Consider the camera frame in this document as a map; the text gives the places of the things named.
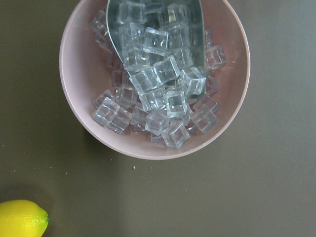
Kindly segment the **pink bowl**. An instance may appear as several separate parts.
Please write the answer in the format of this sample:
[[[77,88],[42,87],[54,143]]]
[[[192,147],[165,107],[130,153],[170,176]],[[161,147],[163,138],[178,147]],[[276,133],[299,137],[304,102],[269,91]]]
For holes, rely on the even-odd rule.
[[[205,134],[195,134],[179,149],[150,142],[143,132],[128,130],[122,135],[98,125],[92,119],[92,101],[111,88],[108,59],[96,43],[88,22],[97,12],[113,5],[108,0],[82,0],[74,9],[63,33],[59,69],[67,101],[82,126],[100,143],[128,156],[164,160],[194,153],[218,138],[231,124],[245,98],[250,78],[250,50],[243,25],[226,0],[192,0],[202,10],[197,16],[213,30],[213,41],[223,48],[226,63],[215,71],[219,91],[214,99],[221,105],[219,122]]]

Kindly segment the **steel ice scoop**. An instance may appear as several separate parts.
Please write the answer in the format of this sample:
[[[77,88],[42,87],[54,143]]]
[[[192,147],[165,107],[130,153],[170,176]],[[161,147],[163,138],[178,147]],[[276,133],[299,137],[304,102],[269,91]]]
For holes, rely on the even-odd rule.
[[[198,0],[111,0],[106,23],[138,95],[204,66],[204,23]]]

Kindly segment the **yellow lemon lower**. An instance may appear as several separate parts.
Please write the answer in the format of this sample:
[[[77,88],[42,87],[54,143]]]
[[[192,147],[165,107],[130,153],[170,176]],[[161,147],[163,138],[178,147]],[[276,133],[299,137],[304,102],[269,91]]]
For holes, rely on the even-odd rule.
[[[48,213],[29,200],[9,200],[0,204],[2,237],[41,237],[50,221]]]

